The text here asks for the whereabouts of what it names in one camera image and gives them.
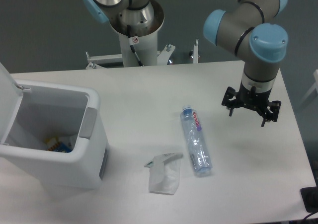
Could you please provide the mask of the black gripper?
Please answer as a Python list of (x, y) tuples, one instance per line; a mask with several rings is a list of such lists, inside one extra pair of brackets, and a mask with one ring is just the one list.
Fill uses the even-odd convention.
[(228, 87), (222, 100), (222, 106), (229, 110), (231, 117), (234, 110), (237, 108), (246, 108), (256, 111), (262, 118), (261, 127), (264, 127), (266, 122), (277, 122), (281, 107), (281, 101), (269, 101), (271, 90), (266, 92), (257, 92), (256, 89), (247, 89), (241, 82), (239, 91), (232, 87)]

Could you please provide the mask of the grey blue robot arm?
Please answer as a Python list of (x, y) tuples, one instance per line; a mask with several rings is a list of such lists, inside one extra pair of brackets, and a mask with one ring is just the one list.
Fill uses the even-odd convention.
[[(222, 105), (230, 112), (246, 108), (257, 112), (264, 123), (277, 121), (280, 101), (269, 95), (284, 59), (288, 34), (271, 24), (288, 0), (237, 0), (234, 12), (213, 11), (203, 26), (204, 37), (244, 62), (239, 90), (227, 88)], [(110, 23), (118, 34), (123, 64), (144, 67), (167, 64), (158, 52), (158, 31), (163, 9), (155, 0), (83, 0), (99, 23)]]

